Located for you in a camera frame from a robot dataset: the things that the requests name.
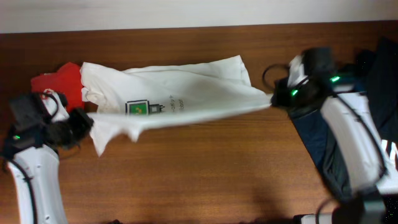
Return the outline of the white t-shirt green print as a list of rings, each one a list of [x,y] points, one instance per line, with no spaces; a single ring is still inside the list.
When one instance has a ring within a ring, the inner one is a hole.
[[[209,63],[150,66],[119,71],[85,62],[83,96],[96,152],[119,134],[137,141],[143,131],[201,123],[267,109],[271,95],[251,85],[240,56]]]

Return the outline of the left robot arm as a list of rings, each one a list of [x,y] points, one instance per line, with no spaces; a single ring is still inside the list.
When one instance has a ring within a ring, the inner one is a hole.
[[[14,122],[1,157],[11,171],[21,223],[67,223],[59,184],[59,149],[79,146],[94,121],[82,108],[66,111],[61,93],[31,92],[10,101]]]

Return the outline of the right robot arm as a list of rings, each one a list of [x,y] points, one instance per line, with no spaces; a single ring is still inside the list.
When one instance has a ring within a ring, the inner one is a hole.
[[[397,148],[374,124],[368,96],[328,47],[304,50],[285,65],[271,103],[287,112],[336,208],[294,223],[396,223]]]

